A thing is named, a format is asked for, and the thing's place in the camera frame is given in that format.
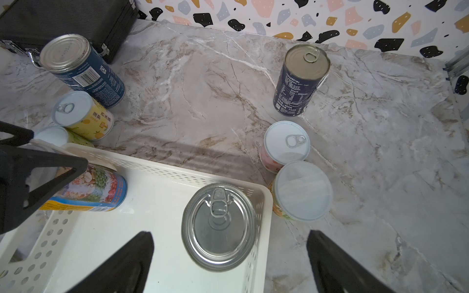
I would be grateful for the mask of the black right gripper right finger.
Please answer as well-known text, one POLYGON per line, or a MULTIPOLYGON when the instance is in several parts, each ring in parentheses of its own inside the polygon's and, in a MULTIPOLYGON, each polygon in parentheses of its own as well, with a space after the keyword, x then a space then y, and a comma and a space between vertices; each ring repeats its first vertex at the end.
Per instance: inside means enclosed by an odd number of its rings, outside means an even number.
POLYGON ((306 244, 319 293, 391 293, 323 232, 311 230, 306 244))

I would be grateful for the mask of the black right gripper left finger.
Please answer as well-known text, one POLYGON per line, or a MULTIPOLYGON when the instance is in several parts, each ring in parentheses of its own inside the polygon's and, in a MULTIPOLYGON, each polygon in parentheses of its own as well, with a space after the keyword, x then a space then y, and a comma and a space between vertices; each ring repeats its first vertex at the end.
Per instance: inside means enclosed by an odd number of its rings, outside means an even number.
POLYGON ((154 249, 151 233, 142 231, 68 291, 142 293, 149 275, 154 249))

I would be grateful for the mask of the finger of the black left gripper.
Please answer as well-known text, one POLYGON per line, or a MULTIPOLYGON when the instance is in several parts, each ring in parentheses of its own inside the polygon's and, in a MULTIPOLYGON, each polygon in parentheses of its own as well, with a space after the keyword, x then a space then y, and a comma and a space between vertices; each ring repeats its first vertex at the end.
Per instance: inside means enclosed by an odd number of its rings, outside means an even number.
POLYGON ((1 139, 1 145, 7 145, 11 147, 20 147, 22 145, 26 145, 34 138, 34 132, 32 130, 15 126, 6 122, 1 122, 1 132, 11 135, 11 137, 1 139))
POLYGON ((83 157, 1 146, 1 233, 18 228, 55 193, 87 170, 83 157), (68 171, 29 190, 27 178, 35 168, 66 167, 68 171))

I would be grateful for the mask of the blue label soup can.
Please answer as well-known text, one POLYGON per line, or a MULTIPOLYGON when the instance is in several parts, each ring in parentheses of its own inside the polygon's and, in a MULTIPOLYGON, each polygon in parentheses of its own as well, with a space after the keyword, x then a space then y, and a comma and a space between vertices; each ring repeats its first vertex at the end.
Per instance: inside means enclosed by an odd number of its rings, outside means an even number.
POLYGON ((238 267, 256 240, 256 212, 248 196, 225 183, 199 189, 186 205, 181 238, 200 267, 213 272, 238 267))

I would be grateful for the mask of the dark navy tall can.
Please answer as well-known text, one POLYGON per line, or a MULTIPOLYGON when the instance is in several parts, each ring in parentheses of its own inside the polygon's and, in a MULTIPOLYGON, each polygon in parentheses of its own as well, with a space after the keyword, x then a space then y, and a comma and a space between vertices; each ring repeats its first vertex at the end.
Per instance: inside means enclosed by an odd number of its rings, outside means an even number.
POLYGON ((321 48, 308 43, 290 48, 274 94, 275 109, 287 117, 304 113, 313 94, 326 80, 329 70, 330 59, 321 48))

